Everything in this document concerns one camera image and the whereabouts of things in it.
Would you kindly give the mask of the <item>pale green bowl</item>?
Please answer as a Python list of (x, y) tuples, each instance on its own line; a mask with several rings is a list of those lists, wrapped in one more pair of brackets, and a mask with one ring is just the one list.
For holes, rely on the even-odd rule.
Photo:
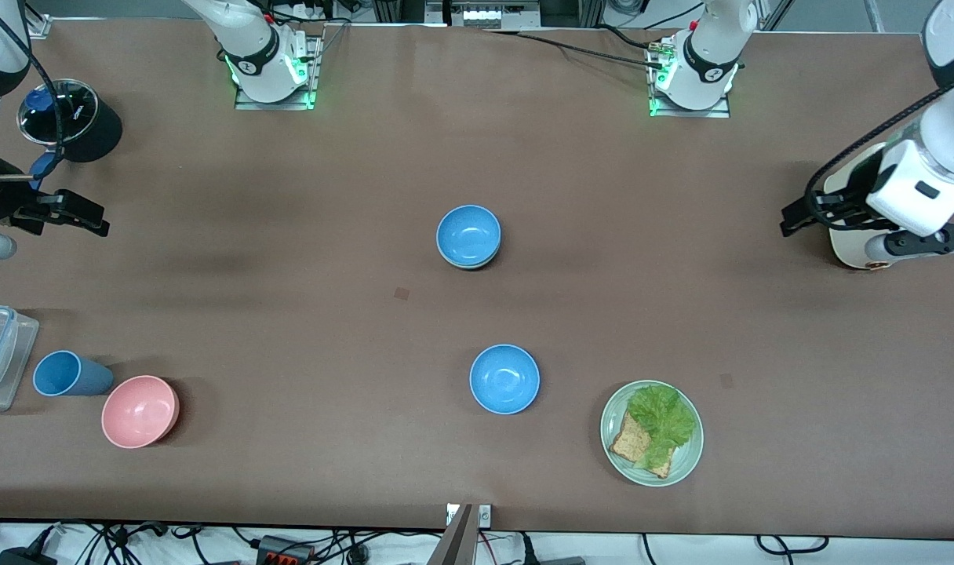
[(477, 257), (476, 260), (473, 261), (463, 261), (462, 255), (448, 255), (443, 253), (442, 250), (439, 250), (439, 253), (442, 259), (448, 262), (449, 265), (452, 265), (452, 267), (463, 269), (463, 271), (477, 271), (477, 269), (484, 268), (485, 265), (490, 264), (490, 262), (494, 260), (498, 253), (498, 248), (491, 251), (491, 253)]

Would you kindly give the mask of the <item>blue bowl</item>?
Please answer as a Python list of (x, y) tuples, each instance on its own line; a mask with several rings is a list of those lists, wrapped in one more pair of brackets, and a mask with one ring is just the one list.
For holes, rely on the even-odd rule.
[(446, 214), (436, 229), (436, 246), (440, 253), (462, 255), (463, 261), (500, 249), (502, 228), (489, 209), (474, 204), (458, 206)]
[(491, 414), (520, 414), (537, 399), (541, 369), (517, 344), (492, 344), (474, 358), (469, 386), (474, 400)]

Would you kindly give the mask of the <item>pink bowl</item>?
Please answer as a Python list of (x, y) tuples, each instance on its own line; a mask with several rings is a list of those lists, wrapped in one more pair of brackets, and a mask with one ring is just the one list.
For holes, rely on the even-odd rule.
[(157, 443), (177, 423), (178, 393), (161, 377), (139, 375), (118, 384), (101, 412), (105, 439), (119, 448)]

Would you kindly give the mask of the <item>cream toaster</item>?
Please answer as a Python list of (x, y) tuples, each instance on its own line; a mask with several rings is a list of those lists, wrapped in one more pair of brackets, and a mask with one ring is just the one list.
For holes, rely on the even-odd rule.
[[(828, 179), (825, 180), (824, 189), (835, 191), (840, 187), (865, 187), (871, 190), (875, 185), (876, 177), (878, 177), (879, 165), (881, 165), (882, 160), (881, 150), (883, 147), (897, 142), (874, 144), (874, 146), (869, 147), (864, 154), (854, 158), (853, 161), (844, 165), (835, 174), (828, 176)], [(865, 223), (864, 228), (849, 231), (829, 230), (833, 253), (836, 257), (847, 267), (863, 269), (863, 271), (878, 271), (896, 264), (897, 262), (869, 260), (865, 255), (865, 244), (876, 235), (903, 230), (904, 228), (898, 228), (896, 224), (882, 218), (872, 209), (869, 209), (868, 223)]]

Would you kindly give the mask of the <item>glass lid with blue knob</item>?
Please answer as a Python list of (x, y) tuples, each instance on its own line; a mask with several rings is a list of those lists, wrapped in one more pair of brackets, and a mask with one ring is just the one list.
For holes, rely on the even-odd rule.
[(61, 122), (64, 142), (80, 137), (96, 118), (98, 96), (93, 87), (75, 79), (53, 80), (55, 96), (46, 85), (29, 90), (16, 112), (16, 122), (28, 140), (54, 146)]

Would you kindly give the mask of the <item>clear plastic container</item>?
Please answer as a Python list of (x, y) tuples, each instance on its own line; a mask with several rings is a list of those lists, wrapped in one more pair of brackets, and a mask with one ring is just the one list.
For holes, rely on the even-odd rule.
[(36, 319), (0, 305), (0, 412), (13, 403), (38, 328)]

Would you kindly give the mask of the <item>blue cup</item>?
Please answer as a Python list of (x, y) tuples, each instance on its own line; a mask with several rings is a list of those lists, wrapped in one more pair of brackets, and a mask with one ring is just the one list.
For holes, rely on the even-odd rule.
[(32, 381), (35, 391), (45, 397), (101, 395), (114, 385), (114, 373), (72, 351), (59, 350), (37, 364)]

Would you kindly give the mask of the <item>green lettuce leaf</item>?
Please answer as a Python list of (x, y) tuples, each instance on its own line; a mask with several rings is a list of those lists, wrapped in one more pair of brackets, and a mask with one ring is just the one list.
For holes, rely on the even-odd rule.
[(628, 400), (628, 413), (650, 437), (635, 468), (660, 471), (671, 464), (674, 451), (691, 439), (698, 421), (681, 393), (671, 386), (638, 389)]

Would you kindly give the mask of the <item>pale green plate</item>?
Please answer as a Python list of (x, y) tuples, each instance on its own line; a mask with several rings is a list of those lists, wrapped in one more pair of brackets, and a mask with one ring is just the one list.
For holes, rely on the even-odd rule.
[(602, 414), (600, 414), (599, 422), (600, 441), (602, 441), (603, 450), (605, 450), (605, 455), (609, 463), (625, 479), (630, 480), (630, 482), (635, 483), (635, 485), (645, 487), (666, 487), (682, 482), (699, 464), (705, 443), (704, 429), (696, 406), (682, 391), (671, 386), (677, 389), (682, 397), (684, 397), (685, 404), (692, 409), (693, 415), (697, 418), (698, 425), (688, 443), (675, 450), (673, 464), (668, 478), (658, 479), (652, 475), (652, 473), (643, 471), (643, 469), (634, 468), (631, 462), (625, 461), (609, 452), (607, 448), (609, 448), (614, 437), (617, 435), (624, 412), (628, 411), (628, 400), (631, 395), (640, 388), (656, 384), (671, 386), (670, 384), (660, 381), (645, 380), (635, 381), (621, 387), (606, 401)]

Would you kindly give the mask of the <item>brown toast slice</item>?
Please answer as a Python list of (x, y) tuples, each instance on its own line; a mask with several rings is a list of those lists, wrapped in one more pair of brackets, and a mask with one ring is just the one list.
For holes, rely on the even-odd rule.
[(645, 427), (625, 411), (613, 442), (607, 448), (611, 454), (631, 462), (634, 468), (652, 473), (658, 479), (667, 479), (677, 446), (668, 441), (653, 439)]

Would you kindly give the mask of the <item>black power strip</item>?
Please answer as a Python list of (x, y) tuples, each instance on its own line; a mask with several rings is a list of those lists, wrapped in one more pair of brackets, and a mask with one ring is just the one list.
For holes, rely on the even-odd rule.
[(314, 555), (312, 543), (265, 535), (259, 540), (255, 565), (309, 565)]

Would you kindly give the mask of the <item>white power strip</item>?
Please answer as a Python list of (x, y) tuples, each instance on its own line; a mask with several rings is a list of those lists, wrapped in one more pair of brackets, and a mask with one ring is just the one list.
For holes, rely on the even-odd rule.
[(520, 30), (541, 24), (538, 0), (450, 0), (452, 25), (487, 30)]

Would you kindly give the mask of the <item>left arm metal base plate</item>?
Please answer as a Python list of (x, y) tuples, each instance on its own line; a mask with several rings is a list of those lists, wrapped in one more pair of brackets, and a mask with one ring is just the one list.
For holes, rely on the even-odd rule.
[(699, 74), (680, 54), (681, 42), (674, 36), (650, 43), (646, 61), (657, 62), (648, 71), (648, 97), (652, 117), (729, 118), (728, 93), (739, 71), (702, 64)]

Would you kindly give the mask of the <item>aluminium frame profile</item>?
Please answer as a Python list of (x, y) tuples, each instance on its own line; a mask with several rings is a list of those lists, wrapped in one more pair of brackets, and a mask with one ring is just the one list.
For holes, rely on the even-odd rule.
[(30, 39), (46, 39), (53, 25), (53, 16), (39, 12), (30, 4), (30, 0), (19, 0)]

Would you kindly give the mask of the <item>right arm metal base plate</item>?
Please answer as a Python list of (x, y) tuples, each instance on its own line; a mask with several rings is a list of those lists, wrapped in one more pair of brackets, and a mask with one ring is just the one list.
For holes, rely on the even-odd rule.
[(322, 66), (322, 37), (298, 32), (259, 76), (231, 67), (236, 110), (311, 111)]

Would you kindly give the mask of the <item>grey mount bar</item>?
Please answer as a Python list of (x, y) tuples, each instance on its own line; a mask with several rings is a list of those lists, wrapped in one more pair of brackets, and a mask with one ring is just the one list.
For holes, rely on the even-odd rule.
[(458, 505), (426, 565), (474, 565), (480, 505)]

